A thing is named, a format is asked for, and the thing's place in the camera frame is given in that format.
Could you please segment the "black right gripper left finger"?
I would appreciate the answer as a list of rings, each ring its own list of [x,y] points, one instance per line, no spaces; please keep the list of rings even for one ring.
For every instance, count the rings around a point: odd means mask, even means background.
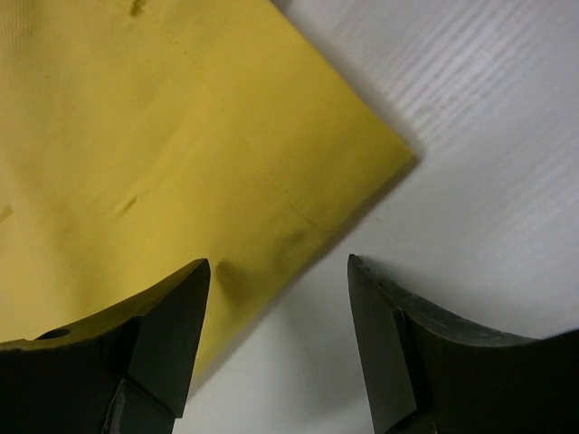
[[[210,265],[34,340],[1,345],[4,433],[170,433],[184,415]]]

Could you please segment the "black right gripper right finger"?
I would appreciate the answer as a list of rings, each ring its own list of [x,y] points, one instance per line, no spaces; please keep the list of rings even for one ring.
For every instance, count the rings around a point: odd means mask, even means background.
[[[377,433],[575,433],[578,334],[477,324],[350,255],[348,291]]]

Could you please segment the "yellow trousers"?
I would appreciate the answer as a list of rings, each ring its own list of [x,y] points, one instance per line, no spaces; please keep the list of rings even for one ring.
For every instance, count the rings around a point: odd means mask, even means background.
[[[205,258],[202,373],[414,161],[268,1],[4,1],[1,338]]]

